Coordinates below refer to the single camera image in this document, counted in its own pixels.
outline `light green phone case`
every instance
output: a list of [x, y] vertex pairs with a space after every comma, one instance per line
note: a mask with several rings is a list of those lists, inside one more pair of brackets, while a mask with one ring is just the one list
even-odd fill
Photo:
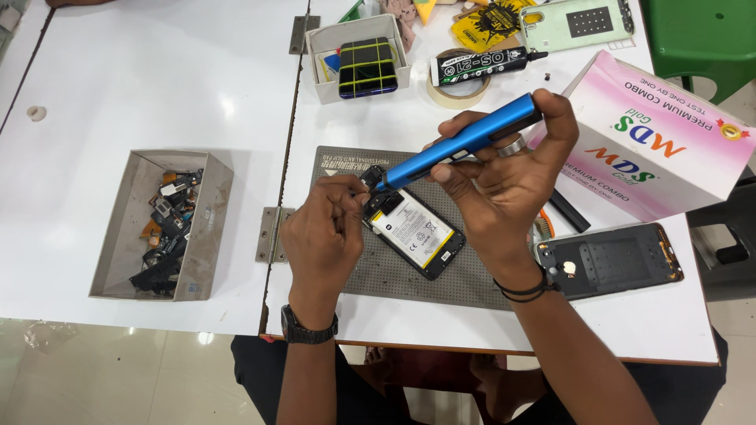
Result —
[[614, 42], [629, 39], [634, 31], [627, 0], [566, 0], [528, 6], [520, 10], [519, 21], [528, 51]]

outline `black bracelet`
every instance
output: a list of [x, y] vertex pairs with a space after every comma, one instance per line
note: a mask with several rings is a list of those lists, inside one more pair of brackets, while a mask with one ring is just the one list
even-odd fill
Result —
[[[508, 290], [507, 288], [499, 285], [499, 282], [497, 282], [496, 279], [494, 279], [494, 284], [496, 284], [496, 286], [499, 287], [499, 289], [501, 290], [501, 294], [504, 295], [504, 297], [507, 298], [509, 301], [520, 302], [520, 303], [534, 301], [538, 299], [538, 297], [540, 297], [541, 295], [544, 295], [544, 292], [548, 290], [561, 291], [562, 288], [558, 284], [549, 285], [549, 280], [546, 277], [546, 269], [540, 264], [537, 264], [537, 266], [541, 270], [541, 282], [532, 289]], [[513, 299], [512, 297], [508, 296], [507, 293], [510, 293], [512, 295], [517, 295], [517, 296], [533, 295], [534, 293], [536, 295], [528, 299]]]

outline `metal hinge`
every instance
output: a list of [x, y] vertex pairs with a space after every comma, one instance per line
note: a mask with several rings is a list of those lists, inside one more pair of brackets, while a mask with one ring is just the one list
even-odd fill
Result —
[[278, 242], [278, 229], [294, 214], [294, 208], [267, 206], [262, 209], [262, 224], [257, 240], [256, 262], [289, 262], [283, 244]]
[[291, 43], [289, 44], [289, 54], [307, 54], [307, 45], [305, 44], [305, 33], [310, 29], [320, 28], [321, 17], [305, 16], [294, 17], [294, 27], [291, 30]]

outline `hand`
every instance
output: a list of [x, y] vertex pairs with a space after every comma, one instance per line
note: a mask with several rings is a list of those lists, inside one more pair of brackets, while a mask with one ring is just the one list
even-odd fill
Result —
[[362, 255], [362, 206], [370, 199], [353, 174], [321, 177], [280, 229], [293, 281], [289, 304], [305, 329], [327, 329], [341, 289]]
[[[511, 135], [475, 152], [483, 163], [439, 164], [426, 177], [437, 181], [454, 200], [462, 212], [470, 246], [488, 272], [512, 290], [530, 289], [541, 280], [525, 235], [551, 196], [556, 177], [578, 140], [578, 124], [566, 98], [540, 88], [533, 93], [533, 100], [544, 114], [548, 131], [536, 150], [525, 148], [511, 157], [499, 157], [496, 149], [519, 137]], [[450, 138], [486, 115], [462, 112], [438, 126], [438, 132], [442, 139]]]

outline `anti-slip pad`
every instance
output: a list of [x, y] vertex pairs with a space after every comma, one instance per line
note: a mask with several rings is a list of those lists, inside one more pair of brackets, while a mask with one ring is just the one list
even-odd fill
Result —
[[[324, 175], [361, 175], [372, 165], [389, 169], [412, 155], [388, 150], [319, 146], [311, 183]], [[440, 216], [463, 230], [460, 211], [440, 186], [421, 179], [407, 188]], [[346, 283], [344, 293], [512, 311], [469, 246], [457, 254], [441, 276], [428, 281], [372, 231], [363, 228], [362, 234], [365, 250]]]

